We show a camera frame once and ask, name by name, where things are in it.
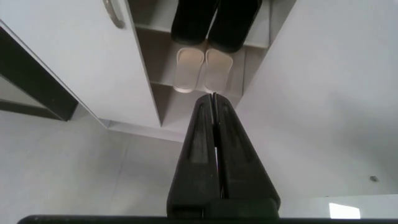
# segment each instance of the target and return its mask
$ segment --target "cabinet panel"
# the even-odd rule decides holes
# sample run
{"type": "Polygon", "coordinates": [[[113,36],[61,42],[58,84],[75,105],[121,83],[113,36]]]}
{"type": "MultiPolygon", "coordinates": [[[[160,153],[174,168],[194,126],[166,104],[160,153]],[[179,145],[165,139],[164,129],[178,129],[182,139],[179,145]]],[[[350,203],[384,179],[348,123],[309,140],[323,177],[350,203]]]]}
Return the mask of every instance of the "cabinet panel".
{"type": "Polygon", "coordinates": [[[97,117],[159,127],[126,1],[0,0],[0,19],[97,117]]]}

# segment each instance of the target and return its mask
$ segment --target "black shoe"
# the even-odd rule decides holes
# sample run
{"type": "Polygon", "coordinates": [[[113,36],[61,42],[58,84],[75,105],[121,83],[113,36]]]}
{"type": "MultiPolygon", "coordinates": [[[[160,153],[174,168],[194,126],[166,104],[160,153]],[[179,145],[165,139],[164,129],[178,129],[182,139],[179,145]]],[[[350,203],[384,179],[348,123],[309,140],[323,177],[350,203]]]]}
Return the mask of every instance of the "black shoe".
{"type": "Polygon", "coordinates": [[[222,52],[237,52],[246,40],[261,0],[221,0],[210,29],[209,44],[222,52]]]}
{"type": "Polygon", "coordinates": [[[181,44],[197,45],[207,35],[218,0],[179,0],[172,26],[172,39],[181,44]]]}

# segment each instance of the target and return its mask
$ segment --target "shoe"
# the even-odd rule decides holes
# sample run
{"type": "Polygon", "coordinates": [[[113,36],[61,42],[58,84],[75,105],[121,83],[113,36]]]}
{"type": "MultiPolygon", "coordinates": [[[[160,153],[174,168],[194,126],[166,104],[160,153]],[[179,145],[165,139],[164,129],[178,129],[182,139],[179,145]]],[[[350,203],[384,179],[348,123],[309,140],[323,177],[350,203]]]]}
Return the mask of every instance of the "shoe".
{"type": "Polygon", "coordinates": [[[201,65],[205,56],[201,50],[184,47],[177,52],[177,69],[174,76],[174,90],[190,93],[198,83],[201,65]]]}
{"type": "Polygon", "coordinates": [[[218,0],[179,0],[171,36],[180,44],[201,44],[208,33],[218,0]]]}
{"type": "Polygon", "coordinates": [[[261,0],[220,0],[209,44],[222,52],[237,52],[248,36],[261,3],[261,0]]]}
{"type": "Polygon", "coordinates": [[[206,51],[205,88],[208,93],[222,93],[228,82],[229,71],[234,60],[219,50],[206,51]]]}

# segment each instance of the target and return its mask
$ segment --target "white sandal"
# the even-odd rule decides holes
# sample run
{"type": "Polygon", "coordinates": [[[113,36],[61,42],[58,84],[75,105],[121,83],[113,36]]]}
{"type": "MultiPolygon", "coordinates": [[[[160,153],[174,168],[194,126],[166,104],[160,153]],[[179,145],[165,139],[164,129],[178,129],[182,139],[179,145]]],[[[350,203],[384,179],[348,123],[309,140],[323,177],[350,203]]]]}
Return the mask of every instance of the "white sandal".
{"type": "Polygon", "coordinates": [[[205,88],[209,93],[225,91],[229,71],[234,60],[228,54],[215,49],[206,51],[205,88]]]}
{"type": "Polygon", "coordinates": [[[173,87],[181,93],[192,92],[198,83],[204,53],[193,47],[184,47],[177,52],[177,69],[173,87]]]}

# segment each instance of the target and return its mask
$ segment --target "black object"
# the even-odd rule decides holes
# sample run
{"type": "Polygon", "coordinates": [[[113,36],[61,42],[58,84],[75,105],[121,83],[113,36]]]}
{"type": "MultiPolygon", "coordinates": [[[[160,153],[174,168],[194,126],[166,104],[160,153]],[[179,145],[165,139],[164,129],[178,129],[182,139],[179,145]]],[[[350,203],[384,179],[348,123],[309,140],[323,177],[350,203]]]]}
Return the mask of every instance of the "black object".
{"type": "Polygon", "coordinates": [[[209,33],[209,43],[222,52],[237,52],[249,33],[262,0],[221,0],[209,33]]]}
{"type": "Polygon", "coordinates": [[[277,218],[279,206],[231,103],[216,93],[199,98],[170,188],[167,216],[277,218]]]}
{"type": "Polygon", "coordinates": [[[235,218],[235,219],[169,219],[162,217],[110,217],[83,215],[31,215],[18,224],[378,224],[397,223],[398,220],[337,220],[327,218],[235,218]]]}
{"type": "Polygon", "coordinates": [[[0,27],[0,74],[45,108],[0,100],[0,110],[68,121],[77,100],[0,27]]]}
{"type": "Polygon", "coordinates": [[[171,36],[181,44],[202,43],[209,30],[218,0],[179,0],[171,36]]]}

